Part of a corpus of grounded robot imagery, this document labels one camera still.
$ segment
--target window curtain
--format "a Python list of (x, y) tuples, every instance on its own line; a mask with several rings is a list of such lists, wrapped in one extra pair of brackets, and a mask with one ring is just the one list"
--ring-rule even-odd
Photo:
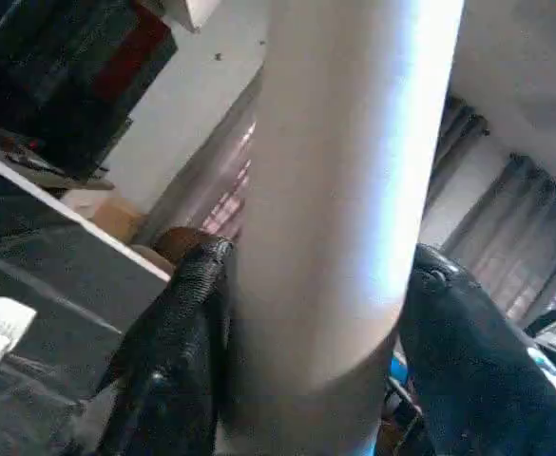
[(454, 96), (447, 97), (426, 197), (426, 212), (474, 144), (486, 133), (487, 121), (483, 117), (477, 115), (463, 100)]
[(556, 309), (556, 181), (512, 156), (442, 250), (522, 326)]

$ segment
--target white pillar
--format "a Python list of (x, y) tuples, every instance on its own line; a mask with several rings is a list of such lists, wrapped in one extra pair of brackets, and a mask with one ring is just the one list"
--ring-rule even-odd
[(424, 206), (463, 0), (274, 0), (238, 258), (235, 451), (356, 454)]

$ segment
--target sheer curtain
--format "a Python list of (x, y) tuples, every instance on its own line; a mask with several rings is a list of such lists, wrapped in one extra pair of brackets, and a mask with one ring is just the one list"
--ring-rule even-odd
[(525, 324), (556, 308), (556, 181), (512, 156), (443, 251), (513, 320)]

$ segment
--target white wall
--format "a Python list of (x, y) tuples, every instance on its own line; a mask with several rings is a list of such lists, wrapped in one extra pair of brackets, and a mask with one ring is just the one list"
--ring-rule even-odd
[(199, 33), (172, 26), (179, 50), (106, 162), (107, 178), (141, 211), (153, 207), (259, 70), (268, 3), (223, 0)]
[(464, 158), (421, 224), (419, 241), (441, 247), (471, 207), (508, 163), (508, 154), (492, 137), (483, 137)]

